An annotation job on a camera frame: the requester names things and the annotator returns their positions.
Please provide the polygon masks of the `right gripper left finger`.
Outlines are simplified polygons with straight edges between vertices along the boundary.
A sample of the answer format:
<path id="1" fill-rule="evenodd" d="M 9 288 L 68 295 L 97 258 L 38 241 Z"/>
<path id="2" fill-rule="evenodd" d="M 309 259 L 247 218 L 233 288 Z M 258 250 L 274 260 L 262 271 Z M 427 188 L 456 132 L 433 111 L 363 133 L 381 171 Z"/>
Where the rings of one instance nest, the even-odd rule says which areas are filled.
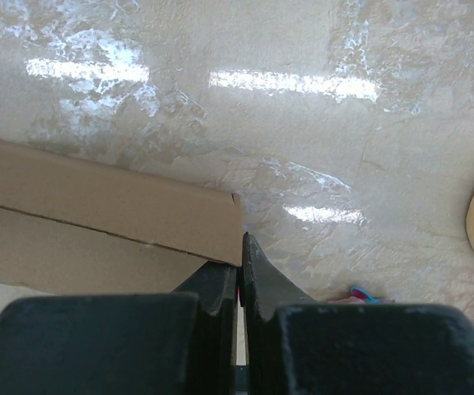
<path id="1" fill-rule="evenodd" d="M 237 271 L 170 293 L 28 297 L 0 313 L 0 394 L 231 394 Z"/>

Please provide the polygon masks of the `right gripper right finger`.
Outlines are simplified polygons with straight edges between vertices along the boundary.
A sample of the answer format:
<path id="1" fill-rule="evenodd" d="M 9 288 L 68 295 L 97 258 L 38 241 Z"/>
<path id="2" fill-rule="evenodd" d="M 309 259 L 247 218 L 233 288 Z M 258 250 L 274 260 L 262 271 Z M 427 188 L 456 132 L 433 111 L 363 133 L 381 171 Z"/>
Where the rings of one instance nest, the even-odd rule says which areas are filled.
<path id="1" fill-rule="evenodd" d="M 440 304 L 319 303 L 243 238 L 252 394 L 474 394 L 474 327 Z"/>

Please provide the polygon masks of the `brown cardboard box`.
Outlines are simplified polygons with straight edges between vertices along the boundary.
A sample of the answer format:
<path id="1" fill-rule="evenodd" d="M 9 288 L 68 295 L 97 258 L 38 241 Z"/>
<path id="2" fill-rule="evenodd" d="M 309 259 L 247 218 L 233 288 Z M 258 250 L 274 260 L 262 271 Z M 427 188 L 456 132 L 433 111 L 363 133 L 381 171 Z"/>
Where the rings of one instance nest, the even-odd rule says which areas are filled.
<path id="1" fill-rule="evenodd" d="M 166 292 L 239 267 L 239 197 L 0 140 L 0 284 L 59 295 Z"/>

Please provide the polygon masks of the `small colourful toy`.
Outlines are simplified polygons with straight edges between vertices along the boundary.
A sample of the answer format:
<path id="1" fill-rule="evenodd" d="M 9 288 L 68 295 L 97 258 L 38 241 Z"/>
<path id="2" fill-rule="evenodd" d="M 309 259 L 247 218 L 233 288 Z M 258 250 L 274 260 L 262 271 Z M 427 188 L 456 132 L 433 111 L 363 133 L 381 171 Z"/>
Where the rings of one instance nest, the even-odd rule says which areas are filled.
<path id="1" fill-rule="evenodd" d="M 393 303 L 393 300 L 390 300 L 387 297 L 377 297 L 371 295 L 365 289 L 353 286 L 350 289 L 350 295 L 346 298 L 340 300 L 334 300 L 334 304 L 389 304 Z"/>

